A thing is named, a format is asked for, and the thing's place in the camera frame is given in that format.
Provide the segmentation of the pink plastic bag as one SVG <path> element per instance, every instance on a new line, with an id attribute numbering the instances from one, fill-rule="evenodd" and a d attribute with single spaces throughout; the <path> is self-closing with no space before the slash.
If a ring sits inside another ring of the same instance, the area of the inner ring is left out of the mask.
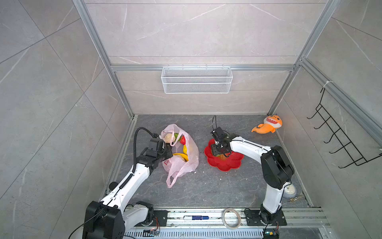
<path id="1" fill-rule="evenodd" d="M 195 171 L 199 166 L 199 149 L 191 135 L 176 124 L 168 125 L 161 132 L 161 139 L 170 144 L 173 154 L 162 162 L 168 172 L 167 187 L 172 188 L 179 177 Z"/>

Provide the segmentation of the red flower-shaped bowl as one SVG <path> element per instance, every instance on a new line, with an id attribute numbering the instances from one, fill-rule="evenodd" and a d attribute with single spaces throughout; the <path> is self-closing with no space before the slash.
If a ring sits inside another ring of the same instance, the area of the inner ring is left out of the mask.
<path id="1" fill-rule="evenodd" d="M 231 169 L 238 169 L 241 164 L 242 160 L 244 159 L 244 155 L 233 152 L 229 155 L 229 158 L 225 161 L 219 160 L 217 157 L 213 156 L 211 151 L 211 145 L 214 144 L 214 139 L 211 139 L 209 141 L 208 146 L 205 148 L 204 153 L 207 157 L 208 164 L 212 167 L 218 168 L 220 171 L 228 172 Z"/>

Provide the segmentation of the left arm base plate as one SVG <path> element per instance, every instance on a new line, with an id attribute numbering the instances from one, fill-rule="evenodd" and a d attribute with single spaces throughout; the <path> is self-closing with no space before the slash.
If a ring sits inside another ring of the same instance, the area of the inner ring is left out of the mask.
<path id="1" fill-rule="evenodd" d="M 168 220 L 168 211 L 167 210 L 154 210 L 149 211 L 146 217 L 146 220 L 141 223 L 145 227 L 165 227 Z"/>

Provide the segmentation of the green bumpy fruit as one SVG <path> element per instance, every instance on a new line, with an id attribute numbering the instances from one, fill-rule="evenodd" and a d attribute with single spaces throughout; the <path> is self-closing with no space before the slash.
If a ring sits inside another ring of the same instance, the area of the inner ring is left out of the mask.
<path id="1" fill-rule="evenodd" d="M 217 156 L 217 158 L 221 161 L 225 161 L 229 158 L 229 155 L 226 155 L 226 154 L 220 154 Z"/>

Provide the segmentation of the yellow lemon fruit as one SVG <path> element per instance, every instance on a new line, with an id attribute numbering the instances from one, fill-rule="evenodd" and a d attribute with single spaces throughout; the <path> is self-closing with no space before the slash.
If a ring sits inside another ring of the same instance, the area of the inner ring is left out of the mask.
<path id="1" fill-rule="evenodd" d="M 188 155 L 188 150 L 186 145 L 184 145 L 183 147 L 183 154 Z"/>

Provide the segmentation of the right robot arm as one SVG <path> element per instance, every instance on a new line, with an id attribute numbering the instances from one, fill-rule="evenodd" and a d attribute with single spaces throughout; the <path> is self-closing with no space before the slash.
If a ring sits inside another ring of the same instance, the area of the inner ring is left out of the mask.
<path id="1" fill-rule="evenodd" d="M 227 134 L 220 127 L 213 129 L 211 135 L 215 140 L 211 146 L 214 156 L 236 152 L 261 164 L 267 189 L 259 216 L 264 225 L 274 223 L 282 212 L 282 197 L 285 189 L 292 185 L 291 178 L 294 175 L 294 168 L 283 148 L 254 143 L 234 133 Z"/>

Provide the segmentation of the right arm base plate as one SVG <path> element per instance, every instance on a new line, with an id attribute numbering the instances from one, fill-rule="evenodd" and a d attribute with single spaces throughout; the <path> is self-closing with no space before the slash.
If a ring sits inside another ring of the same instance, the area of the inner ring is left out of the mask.
<path id="1" fill-rule="evenodd" d="M 281 209 L 271 214 L 267 210 L 244 210 L 248 226 L 286 226 L 287 222 Z"/>

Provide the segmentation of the beige round fruit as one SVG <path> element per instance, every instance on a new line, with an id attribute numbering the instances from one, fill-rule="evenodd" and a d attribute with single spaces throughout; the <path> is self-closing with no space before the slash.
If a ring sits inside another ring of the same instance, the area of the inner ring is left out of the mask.
<path id="1" fill-rule="evenodd" d="M 164 142 L 165 143 L 173 143 L 175 140 L 176 140 L 176 137 L 172 133 L 168 133 L 164 137 Z"/>

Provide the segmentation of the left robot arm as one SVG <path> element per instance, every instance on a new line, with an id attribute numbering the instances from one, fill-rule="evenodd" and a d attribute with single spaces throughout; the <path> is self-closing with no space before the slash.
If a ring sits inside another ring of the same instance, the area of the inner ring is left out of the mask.
<path id="1" fill-rule="evenodd" d="M 127 209 L 139 186 L 150 176 L 160 162 L 173 156 L 169 143 L 159 138 L 150 139 L 149 146 L 136 158 L 123 181 L 101 201 L 92 201 L 85 212 L 83 239 L 122 239 L 125 231 L 140 223 L 151 223 L 153 205 L 138 202 Z"/>

